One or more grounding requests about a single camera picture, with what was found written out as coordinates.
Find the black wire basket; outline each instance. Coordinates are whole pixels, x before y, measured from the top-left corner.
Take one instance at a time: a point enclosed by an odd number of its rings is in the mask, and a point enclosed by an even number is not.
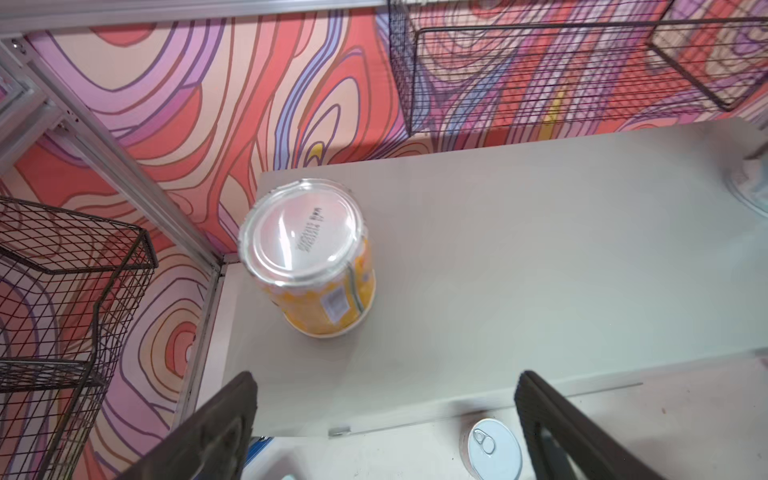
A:
[[[0,197],[0,476],[70,478],[157,258],[146,230]]]
[[[409,134],[731,111],[768,72],[764,0],[389,1]]]

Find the shelf surface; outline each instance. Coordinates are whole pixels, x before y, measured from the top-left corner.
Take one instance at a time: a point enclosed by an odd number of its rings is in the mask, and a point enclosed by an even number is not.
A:
[[[564,394],[768,346],[768,222],[721,168],[740,119],[269,172],[350,187],[378,280],[365,322],[294,330],[229,266],[198,405],[242,370],[256,435],[325,435],[512,404],[521,371]]]

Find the can lid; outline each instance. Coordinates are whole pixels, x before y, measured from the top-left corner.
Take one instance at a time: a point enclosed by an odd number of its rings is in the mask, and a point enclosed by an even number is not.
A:
[[[520,445],[503,423],[480,420],[472,426],[467,442],[469,461],[482,480],[517,480],[520,476]]]
[[[307,178],[270,191],[246,215],[238,251],[258,279],[307,286],[339,275],[362,241],[362,212],[342,184]]]

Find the floor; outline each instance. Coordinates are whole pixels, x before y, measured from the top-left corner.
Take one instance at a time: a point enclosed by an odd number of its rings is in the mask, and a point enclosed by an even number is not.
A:
[[[743,359],[571,398],[662,476],[768,478],[768,359]],[[514,409],[490,412],[522,441]],[[243,480],[472,478],[458,455],[461,419],[337,439],[274,439]],[[525,444],[521,480],[535,478]]]

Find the upside-down can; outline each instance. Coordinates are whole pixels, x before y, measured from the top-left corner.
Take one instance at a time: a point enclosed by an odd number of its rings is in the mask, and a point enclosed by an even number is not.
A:
[[[376,292],[368,231],[349,190],[303,179],[270,191],[240,228],[239,254],[286,320],[338,336],[368,313]]]
[[[482,419],[462,433],[462,461],[477,480],[518,480],[523,458],[520,444],[504,423]]]

